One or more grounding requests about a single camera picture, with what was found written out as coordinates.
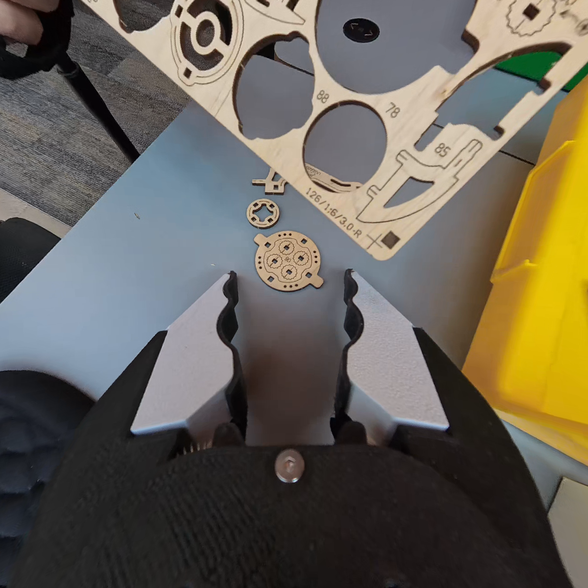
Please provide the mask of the thin wooden strip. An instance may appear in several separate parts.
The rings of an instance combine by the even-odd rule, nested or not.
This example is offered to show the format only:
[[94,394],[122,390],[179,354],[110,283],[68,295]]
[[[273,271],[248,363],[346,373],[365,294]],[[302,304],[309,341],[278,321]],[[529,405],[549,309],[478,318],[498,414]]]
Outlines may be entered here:
[[308,177],[312,180],[312,182],[325,189],[329,192],[334,193],[348,193],[357,190],[358,188],[362,187],[361,182],[347,182],[343,180],[339,180],[334,176],[319,170],[318,168],[312,165],[306,165],[306,173]]

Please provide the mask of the laser-cut wooden parts sheet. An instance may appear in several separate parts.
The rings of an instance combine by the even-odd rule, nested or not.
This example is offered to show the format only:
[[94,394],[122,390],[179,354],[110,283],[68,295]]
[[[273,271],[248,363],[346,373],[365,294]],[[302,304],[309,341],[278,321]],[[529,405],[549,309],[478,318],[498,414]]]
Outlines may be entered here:
[[[175,1],[168,16],[145,31],[129,31],[118,1],[88,1],[91,9],[194,101],[279,173],[375,259],[391,258],[519,129],[587,63],[587,1],[476,1],[464,32],[476,52],[456,73],[436,65],[400,89],[365,94],[340,85],[319,56],[320,1],[222,1],[229,40],[217,14],[195,14],[197,1]],[[248,139],[236,108],[236,87],[249,58],[266,42],[303,38],[309,44],[314,88],[305,124],[277,138]],[[440,107],[493,65],[533,50],[563,56],[496,126],[491,138],[467,124],[447,124],[422,151],[415,144]],[[336,107],[358,105],[383,123],[386,151],[362,187],[328,195],[307,173],[307,136]]]

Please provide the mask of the green plastic bin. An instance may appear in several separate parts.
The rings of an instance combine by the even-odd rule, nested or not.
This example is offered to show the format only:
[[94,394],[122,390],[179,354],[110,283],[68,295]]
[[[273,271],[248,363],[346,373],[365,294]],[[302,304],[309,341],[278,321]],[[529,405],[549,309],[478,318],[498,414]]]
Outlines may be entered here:
[[562,57],[554,51],[533,52],[496,63],[494,69],[539,83]]

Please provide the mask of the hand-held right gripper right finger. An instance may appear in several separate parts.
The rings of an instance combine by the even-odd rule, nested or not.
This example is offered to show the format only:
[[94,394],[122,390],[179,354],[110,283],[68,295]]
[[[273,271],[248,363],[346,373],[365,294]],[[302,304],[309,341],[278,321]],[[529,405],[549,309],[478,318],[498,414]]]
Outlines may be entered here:
[[412,323],[356,271],[344,275],[349,342],[343,348],[330,428],[361,423],[373,445],[388,445],[399,425],[449,427]]

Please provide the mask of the yellow plastic bin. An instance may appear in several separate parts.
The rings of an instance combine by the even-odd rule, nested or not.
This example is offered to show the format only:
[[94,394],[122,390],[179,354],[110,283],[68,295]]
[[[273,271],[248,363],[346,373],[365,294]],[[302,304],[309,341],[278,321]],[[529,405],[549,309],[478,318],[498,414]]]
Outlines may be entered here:
[[587,78],[556,107],[463,366],[498,414],[587,464]]

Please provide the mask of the round perforated wooden disc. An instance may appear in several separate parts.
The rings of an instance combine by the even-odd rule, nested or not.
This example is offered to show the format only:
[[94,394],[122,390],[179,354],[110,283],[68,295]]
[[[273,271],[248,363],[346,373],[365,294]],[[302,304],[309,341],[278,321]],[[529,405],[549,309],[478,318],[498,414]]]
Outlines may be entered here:
[[255,267],[261,280],[280,292],[295,292],[312,285],[320,288],[320,252],[310,237],[297,231],[257,234]]
[[252,185],[262,187],[265,195],[284,195],[287,184],[288,181],[277,174],[272,167],[269,167],[268,173],[264,178],[252,180]]

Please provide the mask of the person's left hand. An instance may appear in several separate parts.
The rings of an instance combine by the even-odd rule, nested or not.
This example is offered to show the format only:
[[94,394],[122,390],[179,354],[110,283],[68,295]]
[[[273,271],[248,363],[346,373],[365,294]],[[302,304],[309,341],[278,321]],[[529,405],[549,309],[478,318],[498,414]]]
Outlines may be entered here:
[[37,45],[43,33],[38,12],[51,12],[55,7],[54,1],[1,1],[1,36]]

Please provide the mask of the black round table grommet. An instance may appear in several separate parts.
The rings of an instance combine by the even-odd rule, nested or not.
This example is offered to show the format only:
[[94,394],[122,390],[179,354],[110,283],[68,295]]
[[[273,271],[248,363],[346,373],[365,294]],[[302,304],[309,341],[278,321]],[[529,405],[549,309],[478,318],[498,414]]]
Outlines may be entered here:
[[371,43],[378,39],[380,28],[371,19],[357,17],[347,20],[343,24],[344,36],[355,43]]

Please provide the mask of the black table leg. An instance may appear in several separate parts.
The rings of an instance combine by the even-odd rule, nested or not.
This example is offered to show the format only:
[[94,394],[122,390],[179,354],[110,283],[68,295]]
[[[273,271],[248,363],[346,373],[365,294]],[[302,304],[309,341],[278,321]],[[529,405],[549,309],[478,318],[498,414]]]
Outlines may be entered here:
[[56,67],[77,97],[106,130],[107,134],[116,143],[128,161],[131,163],[135,162],[140,156],[139,152],[120,127],[113,114],[111,114],[106,103],[80,65],[73,61],[67,53],[63,53],[58,59]]

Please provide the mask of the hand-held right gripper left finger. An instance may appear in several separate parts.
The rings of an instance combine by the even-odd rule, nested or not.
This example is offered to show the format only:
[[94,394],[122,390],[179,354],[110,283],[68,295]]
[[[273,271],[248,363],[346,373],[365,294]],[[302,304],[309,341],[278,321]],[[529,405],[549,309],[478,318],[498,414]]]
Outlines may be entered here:
[[133,434],[185,429],[195,445],[210,445],[218,425],[231,422],[246,437],[246,387],[232,344],[238,301],[231,271],[168,327],[130,427]]

